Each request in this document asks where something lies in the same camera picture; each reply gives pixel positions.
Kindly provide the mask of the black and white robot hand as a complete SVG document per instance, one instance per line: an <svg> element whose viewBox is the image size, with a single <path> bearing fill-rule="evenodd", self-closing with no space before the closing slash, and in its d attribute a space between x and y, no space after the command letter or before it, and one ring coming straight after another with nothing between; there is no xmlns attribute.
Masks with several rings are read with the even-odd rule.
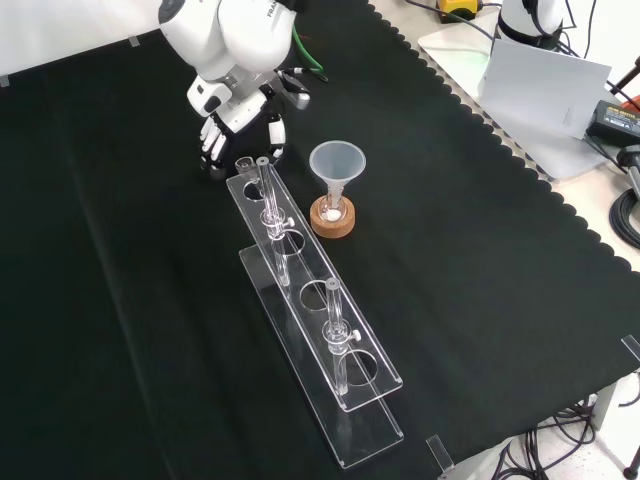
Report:
<svg viewBox="0 0 640 480"><path fill-rule="evenodd" d="M187 91L187 99L202 118L200 131L200 166L212 180L226 177L225 152L233 137L242 133L261 115L268 118L270 146L268 155L278 160L286 145L286 130L280 113L271 109L271 101L283 89L274 72L259 74L250 79L255 89L242 98L238 86L232 88L223 82L207 82L195 78Z"/></svg>

